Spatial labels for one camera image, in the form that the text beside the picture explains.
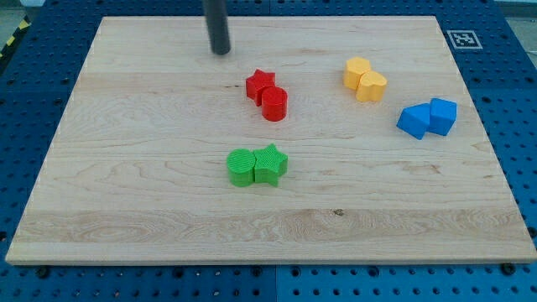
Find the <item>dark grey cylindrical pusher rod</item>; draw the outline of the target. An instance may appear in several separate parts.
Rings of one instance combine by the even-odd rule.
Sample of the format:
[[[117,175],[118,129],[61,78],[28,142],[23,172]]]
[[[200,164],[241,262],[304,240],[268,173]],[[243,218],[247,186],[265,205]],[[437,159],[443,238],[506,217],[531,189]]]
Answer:
[[[225,0],[202,0],[211,52],[226,55],[231,50]]]

